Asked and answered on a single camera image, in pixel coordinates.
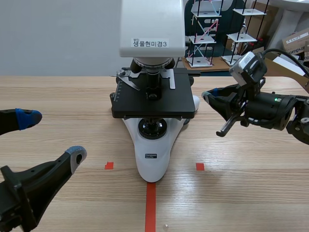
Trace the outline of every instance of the black cable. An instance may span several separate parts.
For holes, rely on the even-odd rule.
[[[304,73],[307,75],[305,76],[307,79],[309,79],[309,72],[308,70],[304,67],[304,65],[302,65],[295,57],[293,57],[291,54],[287,53],[287,52],[284,52],[282,50],[279,50],[279,49],[276,49],[276,48],[271,48],[271,49],[268,49],[268,50],[265,50],[263,52],[263,55],[265,56],[266,53],[269,53],[269,52],[278,52],[280,54],[283,54],[285,56],[287,56],[288,58],[290,58],[292,61],[294,61],[301,69],[302,71],[304,71]]]

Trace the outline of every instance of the white shelf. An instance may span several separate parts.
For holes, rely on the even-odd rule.
[[[221,57],[229,66],[233,66],[236,61],[241,58],[240,55],[234,55],[233,56],[233,60],[231,62],[231,59],[232,59],[232,56],[224,56],[224,57]]]
[[[197,16],[197,11],[192,11],[193,15],[197,18],[214,18],[221,17],[221,15],[217,14],[215,11],[200,11]]]
[[[191,68],[206,68],[206,67],[212,67],[210,62],[206,60],[204,57],[194,57],[194,59],[186,58]]]
[[[205,35],[203,36],[203,38],[201,35],[198,35],[196,38],[196,42],[194,42],[194,39],[195,39],[194,35],[189,36],[189,39],[191,40],[193,44],[213,44],[213,43],[215,44],[216,43],[216,41],[209,35]]]
[[[257,9],[245,9],[243,13],[243,9],[233,9],[233,11],[243,16],[266,15],[264,12],[258,11]]]
[[[240,34],[239,38],[237,40],[238,37],[238,33],[234,33],[234,34],[229,34],[227,35],[230,39],[232,39],[233,41],[237,42],[237,43],[243,43],[243,42],[256,42],[256,39],[254,39],[253,37],[251,37],[248,34]]]

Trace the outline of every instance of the microscope label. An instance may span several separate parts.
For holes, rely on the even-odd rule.
[[[169,48],[169,39],[132,38],[131,39],[131,47]]]
[[[156,159],[157,154],[145,154],[146,159]]]

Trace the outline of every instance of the microscope stage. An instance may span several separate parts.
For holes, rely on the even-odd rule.
[[[175,74],[176,89],[169,88],[169,79],[161,78],[162,98],[158,101],[146,98],[146,74],[129,79],[140,91],[121,80],[118,82],[112,102],[114,118],[194,118],[195,105],[187,74]]]

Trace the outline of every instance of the red tape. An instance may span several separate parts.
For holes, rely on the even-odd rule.
[[[204,171],[205,166],[203,163],[197,163],[197,171]]]
[[[155,232],[155,183],[147,183],[145,232]]]
[[[105,170],[113,170],[114,169],[114,162],[107,162],[105,165]]]

